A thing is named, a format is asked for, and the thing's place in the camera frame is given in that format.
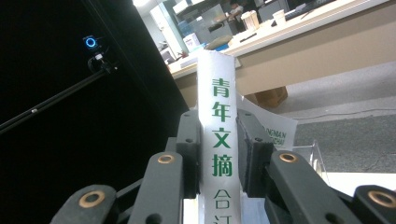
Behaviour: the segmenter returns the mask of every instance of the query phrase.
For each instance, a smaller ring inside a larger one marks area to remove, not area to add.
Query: white cup
[[[282,25],[286,24],[285,11],[283,9],[274,13],[273,17],[276,21],[277,26],[282,26]]]

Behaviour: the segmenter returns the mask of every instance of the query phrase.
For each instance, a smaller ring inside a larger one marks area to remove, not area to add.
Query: black curtain
[[[143,177],[188,108],[132,1],[0,8],[0,124],[91,75],[84,36],[103,37],[108,59],[120,63],[0,135],[0,222],[49,223],[78,189],[119,190]]]

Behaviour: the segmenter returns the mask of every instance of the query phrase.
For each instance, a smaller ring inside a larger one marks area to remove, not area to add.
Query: black pole
[[[55,105],[56,103],[62,101],[62,99],[66,98],[67,96],[73,94],[76,91],[79,91],[80,89],[84,88],[85,86],[93,83],[95,80],[107,74],[108,72],[105,69],[102,69],[99,72],[93,74],[92,76],[87,77],[84,80],[80,81],[76,85],[71,86],[64,91],[59,92],[58,94],[50,97],[49,99],[43,101],[38,105],[33,106],[31,109],[26,110],[25,112],[19,114],[15,118],[4,122],[3,124],[0,125],[0,134],[3,134],[8,130],[16,127],[17,125],[28,120],[32,116],[38,114],[39,112],[44,111],[45,109],[49,108],[52,105]]]

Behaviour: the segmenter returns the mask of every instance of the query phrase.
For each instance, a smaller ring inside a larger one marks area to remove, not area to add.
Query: counter
[[[223,52],[238,59],[242,95],[396,61],[396,1],[337,0],[282,27],[261,24],[243,43],[235,36]],[[171,73],[189,106],[196,102],[196,63],[172,64]]]

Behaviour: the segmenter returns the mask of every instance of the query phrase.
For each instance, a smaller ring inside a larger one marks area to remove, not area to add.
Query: ceiling light
[[[136,7],[142,7],[143,5],[145,5],[149,0],[133,0],[134,5]]]

